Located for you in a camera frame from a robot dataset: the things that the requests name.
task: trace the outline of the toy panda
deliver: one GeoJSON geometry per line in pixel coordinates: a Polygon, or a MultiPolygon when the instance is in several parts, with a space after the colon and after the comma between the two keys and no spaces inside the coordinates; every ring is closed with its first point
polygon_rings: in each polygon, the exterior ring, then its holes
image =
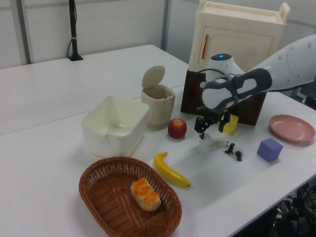
{"type": "Polygon", "coordinates": [[[241,161],[241,158],[243,156],[243,150],[241,147],[237,146],[235,143],[227,142],[224,148],[225,148],[225,153],[227,154],[234,153],[237,157],[237,160],[241,161]]]}

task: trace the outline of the apple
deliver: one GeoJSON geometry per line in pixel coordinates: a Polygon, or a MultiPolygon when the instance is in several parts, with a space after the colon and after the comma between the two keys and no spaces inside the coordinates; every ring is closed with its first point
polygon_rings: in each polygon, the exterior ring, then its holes
{"type": "Polygon", "coordinates": [[[172,138],[183,138],[187,133],[187,124],[183,119],[174,118],[169,122],[168,133],[172,138]]]}

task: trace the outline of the yellow banana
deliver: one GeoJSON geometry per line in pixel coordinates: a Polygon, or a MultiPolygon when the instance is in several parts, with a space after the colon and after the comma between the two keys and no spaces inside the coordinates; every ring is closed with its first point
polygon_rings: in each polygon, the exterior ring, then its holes
{"type": "Polygon", "coordinates": [[[154,166],[156,170],[163,175],[165,178],[169,179],[173,183],[181,187],[189,187],[190,182],[186,177],[179,174],[175,170],[171,169],[168,165],[163,162],[163,158],[168,154],[168,152],[158,153],[154,158],[154,166]]]}

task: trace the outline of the wicker basket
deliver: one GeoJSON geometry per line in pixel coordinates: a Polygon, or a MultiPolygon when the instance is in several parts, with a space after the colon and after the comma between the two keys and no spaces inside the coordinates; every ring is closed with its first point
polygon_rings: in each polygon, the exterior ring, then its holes
{"type": "Polygon", "coordinates": [[[167,237],[182,216],[175,191],[146,163],[128,157],[101,159],[81,176],[81,198],[110,237],[167,237]],[[153,212],[133,198],[132,182],[146,178],[161,199],[153,212]]]}

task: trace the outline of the pastry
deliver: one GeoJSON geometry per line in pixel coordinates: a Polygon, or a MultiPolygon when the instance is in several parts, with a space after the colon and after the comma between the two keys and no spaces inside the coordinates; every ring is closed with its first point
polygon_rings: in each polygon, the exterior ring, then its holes
{"type": "Polygon", "coordinates": [[[159,194],[145,178],[133,182],[130,190],[137,203],[145,211],[157,210],[161,204],[159,194]]]}

